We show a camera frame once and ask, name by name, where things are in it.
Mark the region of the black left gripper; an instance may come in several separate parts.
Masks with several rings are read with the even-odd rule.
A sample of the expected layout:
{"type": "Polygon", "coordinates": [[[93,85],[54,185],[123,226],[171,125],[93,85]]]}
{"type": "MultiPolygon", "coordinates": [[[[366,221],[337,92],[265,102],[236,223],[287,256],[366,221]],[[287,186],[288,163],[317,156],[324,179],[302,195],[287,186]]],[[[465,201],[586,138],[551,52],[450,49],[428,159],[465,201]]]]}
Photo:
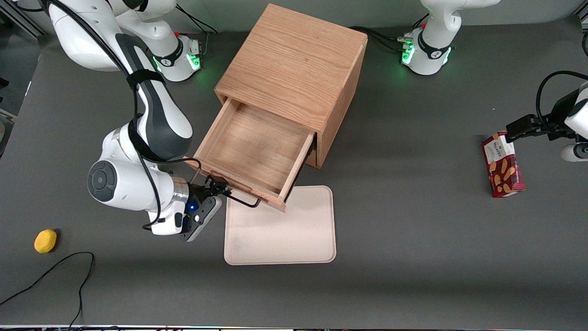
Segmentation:
{"type": "Polygon", "coordinates": [[[576,138],[576,133],[565,125],[565,119],[571,114],[578,96],[579,89],[576,89],[553,105],[551,113],[544,117],[548,128],[542,127],[538,129],[538,117],[536,115],[525,115],[509,123],[506,125],[505,134],[507,143],[514,143],[518,139],[531,136],[547,136],[550,141],[558,138],[576,138]]]}

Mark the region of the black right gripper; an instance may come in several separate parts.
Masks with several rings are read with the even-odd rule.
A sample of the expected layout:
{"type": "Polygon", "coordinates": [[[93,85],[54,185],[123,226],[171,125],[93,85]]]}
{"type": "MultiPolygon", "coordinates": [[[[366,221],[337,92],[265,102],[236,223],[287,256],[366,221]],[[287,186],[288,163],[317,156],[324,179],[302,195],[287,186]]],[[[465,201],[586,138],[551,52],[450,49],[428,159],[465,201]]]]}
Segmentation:
{"type": "Polygon", "coordinates": [[[216,197],[224,195],[232,198],[228,182],[222,177],[207,177],[204,186],[189,185],[189,196],[186,203],[186,218],[212,218],[216,213],[216,197]]]}

